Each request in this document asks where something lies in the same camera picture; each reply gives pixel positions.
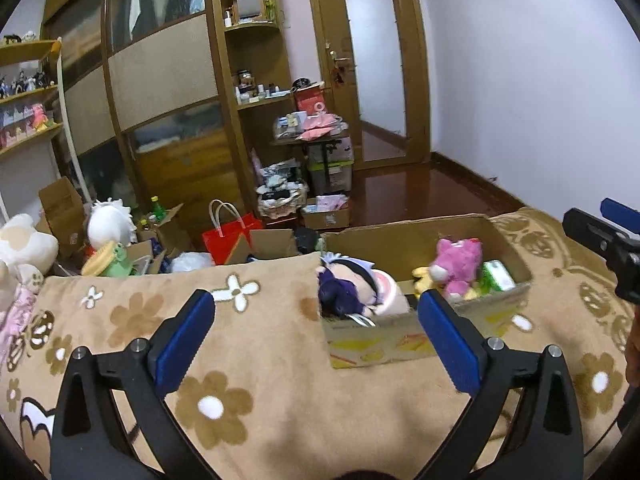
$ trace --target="doorway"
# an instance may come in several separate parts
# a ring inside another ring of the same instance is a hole
[[[426,43],[418,0],[311,0],[332,111],[350,126],[355,169],[429,156]]]

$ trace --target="small table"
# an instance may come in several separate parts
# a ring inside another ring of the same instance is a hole
[[[322,137],[318,137],[317,139],[313,139],[313,140],[301,140],[301,139],[277,139],[277,140],[272,140],[271,141],[271,145],[272,146],[300,146],[300,148],[302,148],[302,152],[305,155],[305,157],[308,158],[309,154],[308,154],[308,149],[307,147],[311,144],[320,144],[320,149],[322,151],[322,166],[324,168],[324,178],[327,182],[327,185],[330,185],[330,175],[329,175],[329,154],[327,152],[326,146],[328,144],[331,144],[332,142],[335,142],[336,140],[341,140],[341,139],[347,139],[349,137],[349,131],[348,130],[343,130],[341,131],[338,135],[333,135],[333,136],[322,136]],[[311,179],[311,174],[308,171],[308,184],[309,184],[309,189],[312,191],[313,195],[316,195],[315,190],[313,189],[313,181]]]

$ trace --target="black cable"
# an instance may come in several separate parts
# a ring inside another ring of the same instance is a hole
[[[613,422],[607,428],[607,431],[605,431],[604,434],[598,439],[598,441],[595,444],[593,444],[593,446],[591,446],[591,449],[584,454],[585,458],[587,458],[600,444],[602,444],[602,441],[607,437],[607,435],[611,432],[611,430],[613,430],[613,427],[616,425],[617,421],[618,421],[617,417],[613,419]]]

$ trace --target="white flower print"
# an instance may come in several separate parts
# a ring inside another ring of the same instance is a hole
[[[249,305],[248,296],[257,294],[260,291],[260,284],[257,282],[247,282],[240,285],[237,274],[230,274],[226,279],[227,288],[212,290],[211,295],[215,301],[233,301],[234,308],[242,313]]]
[[[87,307],[87,309],[92,309],[95,306],[95,302],[100,300],[103,294],[104,293],[102,291],[96,292],[95,287],[92,285],[89,288],[89,292],[86,297],[82,298],[80,306],[85,306]]]

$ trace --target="open cardboard box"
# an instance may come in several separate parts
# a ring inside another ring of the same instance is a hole
[[[532,280],[529,268],[483,215],[356,227],[322,237],[327,251],[374,262],[377,269],[384,270],[398,282],[405,294],[413,291],[412,271],[428,266],[435,259],[439,239],[479,238],[483,260],[500,260],[516,282],[516,287],[509,292],[496,292],[453,307],[460,316],[469,318],[485,337],[503,335],[529,293]],[[352,320],[322,319],[334,368],[365,367],[435,355],[416,311],[373,321],[375,328],[365,328]]]
[[[191,238],[184,231],[176,219],[176,215],[182,209],[183,204],[177,205],[173,209],[166,212],[166,216],[151,230],[138,231],[138,240],[144,242],[155,238],[160,242],[162,248],[166,250],[170,259],[177,258],[182,253],[193,251]]]
[[[82,198],[65,176],[38,192],[44,218],[36,229],[53,234],[63,258],[71,257],[84,245],[84,205]]]
[[[249,256],[258,260],[277,260],[300,254],[291,229],[261,229],[250,231],[249,236],[251,245],[244,235],[240,235],[225,265],[245,264]]]
[[[316,199],[310,198],[306,201],[306,205],[316,205]],[[305,227],[322,231],[325,229],[342,229],[349,227],[351,224],[351,203],[347,202],[345,207],[336,211],[327,211],[323,213],[305,213],[304,208],[301,209],[302,218],[305,221]]]

